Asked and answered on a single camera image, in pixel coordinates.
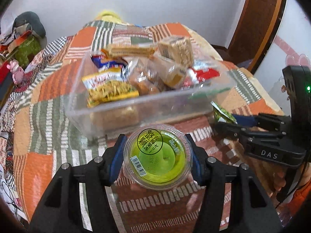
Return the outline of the person's right hand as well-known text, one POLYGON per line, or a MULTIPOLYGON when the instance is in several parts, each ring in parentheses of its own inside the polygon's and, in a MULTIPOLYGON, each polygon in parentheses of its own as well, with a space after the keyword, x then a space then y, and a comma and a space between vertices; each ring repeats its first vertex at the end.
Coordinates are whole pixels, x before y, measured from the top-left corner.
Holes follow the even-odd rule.
MULTIPOLYGON (((298 170, 299 174, 303 173, 301 181, 295 189, 292 199, 287 203, 288 207, 291 207, 292 210, 299 210, 310 193, 310 163, 307 163, 305 170, 303 169, 304 167, 301 166, 298 170)), ((281 191, 286 185, 285 173, 286 168, 281 166, 276 166, 273 171, 273 193, 270 195, 270 198, 274 205, 277 205, 275 198, 277 192, 281 191)))

